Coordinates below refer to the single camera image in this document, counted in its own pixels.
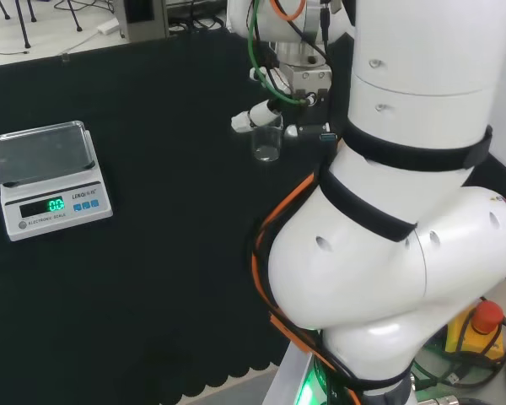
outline emergency stop button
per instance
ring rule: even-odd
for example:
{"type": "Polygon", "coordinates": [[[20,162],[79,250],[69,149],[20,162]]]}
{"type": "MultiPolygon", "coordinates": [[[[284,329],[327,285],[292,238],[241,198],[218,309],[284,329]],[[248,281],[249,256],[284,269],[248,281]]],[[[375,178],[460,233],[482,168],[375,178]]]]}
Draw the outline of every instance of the emergency stop button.
{"type": "Polygon", "coordinates": [[[503,309],[492,301],[482,301],[476,307],[476,312],[472,317],[472,327],[478,333],[488,335],[504,319],[503,309]]]}

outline electronic scale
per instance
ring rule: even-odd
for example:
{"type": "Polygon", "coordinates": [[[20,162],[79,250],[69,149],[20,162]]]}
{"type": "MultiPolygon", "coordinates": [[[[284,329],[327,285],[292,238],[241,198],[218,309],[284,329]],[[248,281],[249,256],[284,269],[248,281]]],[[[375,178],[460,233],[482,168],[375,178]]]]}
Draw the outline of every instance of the electronic scale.
{"type": "Polygon", "coordinates": [[[0,135],[0,203],[10,240],[112,216],[84,124],[0,135]]]}

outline black cloth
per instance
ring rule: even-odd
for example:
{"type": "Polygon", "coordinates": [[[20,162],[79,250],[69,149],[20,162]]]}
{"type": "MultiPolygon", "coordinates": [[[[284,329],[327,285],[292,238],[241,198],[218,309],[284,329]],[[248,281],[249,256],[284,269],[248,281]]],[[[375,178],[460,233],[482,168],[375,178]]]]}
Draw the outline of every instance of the black cloth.
{"type": "Polygon", "coordinates": [[[0,67],[0,134],[83,121],[114,208],[18,242],[0,212],[0,405],[174,404],[279,364],[245,239],[320,157],[251,157],[249,68],[224,32],[0,67]]]}

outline green digital display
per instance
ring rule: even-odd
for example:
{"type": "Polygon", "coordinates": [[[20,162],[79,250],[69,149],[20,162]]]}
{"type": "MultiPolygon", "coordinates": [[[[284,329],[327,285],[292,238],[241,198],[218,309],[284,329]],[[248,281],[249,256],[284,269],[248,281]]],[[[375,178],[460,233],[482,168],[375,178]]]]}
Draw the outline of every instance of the green digital display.
{"type": "Polygon", "coordinates": [[[31,202],[20,206],[20,214],[23,218],[33,217],[34,215],[41,215],[42,213],[54,213],[64,209],[66,204],[60,197],[49,198],[48,200],[40,200],[31,202]]]}
{"type": "Polygon", "coordinates": [[[64,204],[64,200],[62,200],[61,197],[47,201],[47,211],[49,213],[52,211],[59,211],[61,209],[64,209],[65,206],[66,205],[64,204]]]}

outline scale weighing pan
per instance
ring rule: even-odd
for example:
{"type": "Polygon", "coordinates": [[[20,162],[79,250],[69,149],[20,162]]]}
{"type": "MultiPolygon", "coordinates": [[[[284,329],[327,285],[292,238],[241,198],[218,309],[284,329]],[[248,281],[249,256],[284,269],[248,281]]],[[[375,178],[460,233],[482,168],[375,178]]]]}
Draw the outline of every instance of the scale weighing pan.
{"type": "Polygon", "coordinates": [[[17,186],[94,166],[80,121],[0,135],[0,184],[17,186]]]}

